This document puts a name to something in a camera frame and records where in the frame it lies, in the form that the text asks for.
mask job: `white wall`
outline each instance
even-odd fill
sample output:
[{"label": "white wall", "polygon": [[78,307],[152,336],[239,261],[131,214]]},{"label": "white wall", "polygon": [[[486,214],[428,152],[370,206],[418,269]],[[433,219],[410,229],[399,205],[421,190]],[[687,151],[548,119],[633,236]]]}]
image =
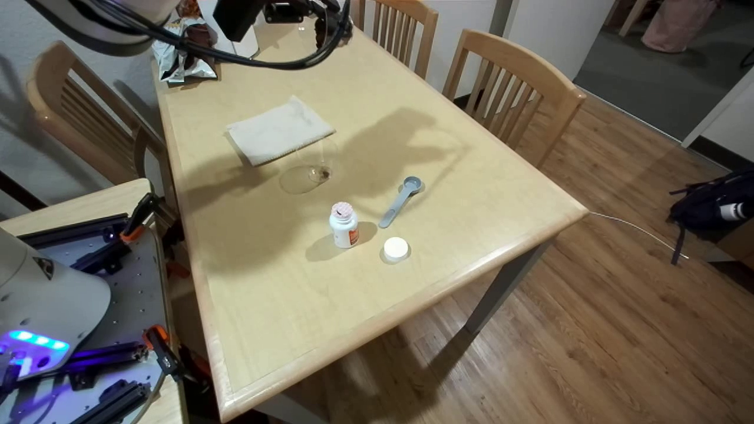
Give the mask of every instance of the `white wall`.
[{"label": "white wall", "polygon": [[691,145],[701,135],[754,161],[754,69],[709,111],[683,145]]},{"label": "white wall", "polygon": [[512,0],[502,36],[538,51],[574,80],[614,3],[616,0]]},{"label": "white wall", "polygon": [[[106,185],[106,181],[46,138],[33,122],[23,87],[33,58],[55,39],[66,39],[106,82],[125,82],[140,100],[155,103],[148,58],[117,58],[78,47],[23,0],[2,3],[0,14],[0,170],[46,203],[60,203]],[[0,219],[27,212],[0,193]]]}]

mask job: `baseboard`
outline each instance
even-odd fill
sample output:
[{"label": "baseboard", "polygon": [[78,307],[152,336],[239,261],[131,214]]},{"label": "baseboard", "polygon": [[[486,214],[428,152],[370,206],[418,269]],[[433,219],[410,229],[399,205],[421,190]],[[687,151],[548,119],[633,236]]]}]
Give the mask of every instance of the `baseboard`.
[{"label": "baseboard", "polygon": [[737,155],[737,152],[733,152],[733,151],[728,151],[728,148],[723,148],[720,144],[714,144],[707,137],[699,137],[688,148],[707,155],[709,161],[714,161],[714,163],[720,163],[720,165],[723,165],[728,170],[753,170],[754,168],[753,161],[747,161],[747,157],[743,157],[743,155]]}]

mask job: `black bag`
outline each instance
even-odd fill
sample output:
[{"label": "black bag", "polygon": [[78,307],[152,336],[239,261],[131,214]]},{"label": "black bag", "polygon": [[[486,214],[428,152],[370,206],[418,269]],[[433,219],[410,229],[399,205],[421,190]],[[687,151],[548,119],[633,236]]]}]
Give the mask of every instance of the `black bag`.
[{"label": "black bag", "polygon": [[754,217],[754,170],[735,170],[673,193],[687,193],[668,214],[681,229],[673,264],[680,264],[687,230],[714,238]]}]

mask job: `white paper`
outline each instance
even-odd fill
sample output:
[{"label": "white paper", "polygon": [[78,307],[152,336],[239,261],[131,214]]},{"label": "white paper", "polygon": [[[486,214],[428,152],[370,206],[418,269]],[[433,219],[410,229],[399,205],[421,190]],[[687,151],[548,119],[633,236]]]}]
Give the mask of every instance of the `white paper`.
[{"label": "white paper", "polygon": [[243,151],[253,165],[287,155],[333,131],[333,124],[298,96],[266,113],[228,124],[236,148]]}]

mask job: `chair leg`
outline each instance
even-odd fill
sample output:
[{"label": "chair leg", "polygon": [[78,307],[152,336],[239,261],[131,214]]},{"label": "chair leg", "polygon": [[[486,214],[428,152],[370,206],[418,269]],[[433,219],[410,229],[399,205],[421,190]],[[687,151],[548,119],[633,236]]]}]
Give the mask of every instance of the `chair leg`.
[{"label": "chair leg", "polygon": [[633,25],[641,18],[641,11],[651,4],[651,0],[637,0],[628,22],[621,25],[621,36],[630,36]]}]

